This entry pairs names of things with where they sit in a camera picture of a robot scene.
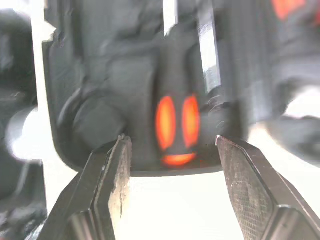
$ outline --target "red light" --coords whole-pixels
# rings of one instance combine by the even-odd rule
[[[182,109],[182,130],[187,148],[198,142],[200,116],[196,96],[186,98]]]
[[[274,11],[280,20],[306,4],[306,0],[272,0]]]
[[[163,162],[169,166],[182,166],[191,162],[196,157],[195,153],[183,154],[183,155],[167,155],[164,156]]]
[[[155,131],[160,147],[169,148],[176,136],[175,106],[170,96],[161,99],[155,115]]]

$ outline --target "orange light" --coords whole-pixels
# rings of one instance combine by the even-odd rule
[[[170,147],[176,136],[175,106],[170,96],[161,99],[155,115],[155,131],[160,147],[165,150]]]
[[[198,142],[200,116],[196,96],[186,98],[182,109],[182,130],[184,143],[187,148]]]
[[[272,0],[274,11],[280,20],[284,20],[289,14],[303,7],[306,0]]]
[[[195,153],[183,155],[167,155],[164,156],[162,161],[169,166],[182,166],[191,162],[196,157]]]

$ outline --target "orange glowing mouth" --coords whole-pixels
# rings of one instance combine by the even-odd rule
[[[163,157],[162,161],[169,166],[182,166],[191,162],[195,157],[195,153],[182,155],[166,155]]]

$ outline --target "black plastic object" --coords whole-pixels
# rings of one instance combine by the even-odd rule
[[[216,2],[219,10],[221,2]],[[179,24],[194,23],[185,34],[197,36],[198,4],[190,0],[178,5]],[[225,99],[219,107],[215,101],[207,104],[197,37],[183,53],[189,81],[180,82],[175,93],[192,90],[199,105],[206,106],[200,116],[198,157],[178,169],[161,161],[154,119],[160,76],[166,71],[160,64],[166,42],[161,1],[49,0],[47,6],[46,20],[56,27],[53,41],[43,45],[48,106],[55,148],[68,166],[82,170],[91,151],[125,133],[132,139],[132,175],[220,169],[213,136],[240,135],[237,98],[226,67],[221,69]],[[224,49],[219,59],[225,63],[229,53],[222,36],[217,36],[217,46]]]
[[[245,136],[252,125],[272,119],[275,113],[271,59],[276,27],[270,12],[270,0],[229,0],[221,15]]]
[[[116,239],[129,194],[131,146],[129,137],[120,136],[92,153],[61,193],[38,240]]]
[[[229,197],[245,240],[318,240],[320,219],[261,151],[218,136]]]
[[[154,120],[159,148],[163,151],[162,161],[177,156],[190,156],[190,161],[195,155],[198,144],[200,112],[196,93],[193,91],[194,80],[191,79],[187,62],[190,49],[198,43],[198,35],[194,30],[190,30],[192,27],[190,25],[191,23],[176,24],[165,36],[160,47],[159,67],[154,87],[157,100]],[[169,109],[162,112],[161,106],[166,104],[165,101],[168,106],[164,108]],[[166,115],[165,118],[171,119],[171,124],[161,124],[162,113]],[[191,134],[187,134],[187,121],[192,121],[189,123],[194,128]],[[169,139],[165,137],[162,140],[161,133],[167,131],[170,131]],[[167,164],[179,163],[168,161]]]

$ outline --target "white surface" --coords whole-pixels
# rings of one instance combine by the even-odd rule
[[[60,192],[75,176],[55,151],[45,88],[42,41],[44,39],[43,1],[32,0],[32,25],[38,111],[43,131],[43,156],[49,211]],[[277,146],[263,125],[252,130],[250,143],[256,145],[284,177],[320,215],[319,169]],[[222,172],[161,178],[131,178],[130,203],[120,235],[124,239],[241,240],[242,233],[232,209]]]

